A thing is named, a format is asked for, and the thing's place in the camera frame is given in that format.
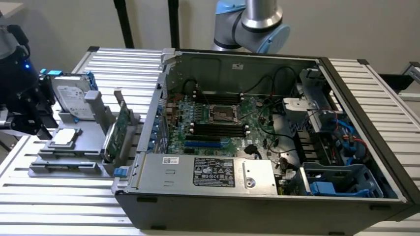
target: black pole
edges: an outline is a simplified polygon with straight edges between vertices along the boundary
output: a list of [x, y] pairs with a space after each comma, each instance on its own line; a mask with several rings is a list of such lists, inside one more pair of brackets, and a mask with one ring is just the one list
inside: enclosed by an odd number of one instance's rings
[[128, 19], [127, 8], [125, 8], [125, 0], [113, 0], [113, 5], [116, 6], [116, 10], [119, 14], [125, 47], [133, 48], [133, 41], [132, 41], [131, 28], [129, 28], [129, 19]]
[[169, 29], [171, 46], [179, 48], [179, 18], [177, 18], [179, 0], [168, 0], [169, 9]]

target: aluminum extrusion table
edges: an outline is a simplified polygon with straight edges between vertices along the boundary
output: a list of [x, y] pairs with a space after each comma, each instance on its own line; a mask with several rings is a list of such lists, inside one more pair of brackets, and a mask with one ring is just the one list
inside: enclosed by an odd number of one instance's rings
[[[160, 70], [161, 51], [108, 49], [88, 52], [73, 72], [89, 70], [95, 73], [96, 83], [103, 92], [105, 105], [119, 110], [113, 89], [121, 89], [128, 107], [145, 117], [155, 81]], [[355, 60], [332, 59], [332, 63], [352, 90], [368, 116], [385, 141], [396, 152], [397, 158], [420, 187], [420, 134], [412, 132], [413, 139], [389, 136], [389, 129], [413, 129], [407, 122], [381, 123], [381, 114], [404, 115], [404, 104], [385, 91], [383, 80]], [[360, 94], [375, 94], [368, 99]], [[407, 142], [407, 148], [393, 143]], [[23, 137], [15, 149], [0, 165], [0, 235], [89, 235], [89, 236], [137, 236], [137, 235], [203, 235], [195, 232], [140, 231], [127, 218], [111, 193], [111, 179], [29, 178], [28, 166], [36, 159], [44, 142], [36, 137]], [[205, 235], [235, 235], [205, 233]], [[357, 236], [419, 236], [420, 214], [403, 222], [380, 222]]]

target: metal case panel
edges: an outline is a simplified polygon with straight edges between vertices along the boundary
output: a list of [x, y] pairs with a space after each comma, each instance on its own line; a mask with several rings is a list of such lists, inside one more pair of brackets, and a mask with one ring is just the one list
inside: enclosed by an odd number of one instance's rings
[[303, 199], [117, 194], [141, 230], [353, 235], [403, 211], [405, 204]]

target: motherboard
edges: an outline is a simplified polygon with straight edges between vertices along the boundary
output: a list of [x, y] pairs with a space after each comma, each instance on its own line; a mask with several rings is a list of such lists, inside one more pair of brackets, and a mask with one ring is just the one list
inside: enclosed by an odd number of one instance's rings
[[272, 112], [263, 110], [265, 97], [173, 94], [167, 104], [169, 154], [193, 154], [253, 158], [244, 152], [256, 146], [261, 157], [275, 137]]

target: gray metal chassis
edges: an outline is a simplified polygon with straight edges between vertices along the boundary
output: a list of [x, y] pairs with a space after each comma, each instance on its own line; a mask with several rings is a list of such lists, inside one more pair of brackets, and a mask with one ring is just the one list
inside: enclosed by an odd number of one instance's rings
[[[397, 199], [196, 193], [177, 191], [172, 187], [161, 189], [159, 185], [163, 183], [159, 181], [156, 181], [156, 188], [141, 187], [140, 179], [145, 168], [143, 165], [148, 155], [145, 152], [149, 139], [147, 126], [151, 125], [151, 117], [155, 117], [156, 114], [153, 107], [157, 107], [159, 102], [161, 103], [167, 98], [163, 94], [164, 91], [156, 89], [149, 120], [145, 120], [140, 136], [139, 154], [132, 166], [128, 186], [116, 191], [116, 199], [132, 219], [135, 227], [181, 231], [353, 235], [383, 220], [403, 220], [417, 212], [417, 187], [413, 183], [400, 182], [400, 179], [405, 179], [408, 174], [401, 165], [399, 165], [400, 168], [389, 165], [389, 162], [397, 160], [391, 150], [387, 152], [389, 144], [381, 139], [377, 131], [371, 130], [372, 121], [365, 114], [360, 114], [367, 111], [357, 104], [356, 98], [327, 58], [167, 50], [163, 60], [165, 67], [161, 74], [167, 77], [161, 83], [167, 82], [167, 84], [161, 87], [175, 88], [180, 84], [180, 79], [204, 78], [199, 81], [204, 90], [229, 91], [232, 87], [233, 90], [239, 90], [248, 87], [248, 83], [255, 83], [243, 78], [260, 78], [265, 71], [277, 66], [273, 60], [277, 60], [280, 65], [287, 63], [296, 68], [296, 71], [304, 69], [305, 66], [319, 66], [333, 88], [336, 100], [343, 104], [355, 127], [369, 144], [373, 159]], [[240, 64], [243, 68], [252, 68], [237, 71], [236, 64]], [[252, 76], [245, 77], [244, 73], [252, 73]], [[285, 80], [284, 83], [293, 84], [293, 81]], [[409, 120], [411, 128], [420, 127], [417, 116], [411, 114]], [[279, 227], [276, 222], [284, 222], [284, 225], [281, 224]], [[296, 227], [292, 222], [300, 222], [305, 227]]]

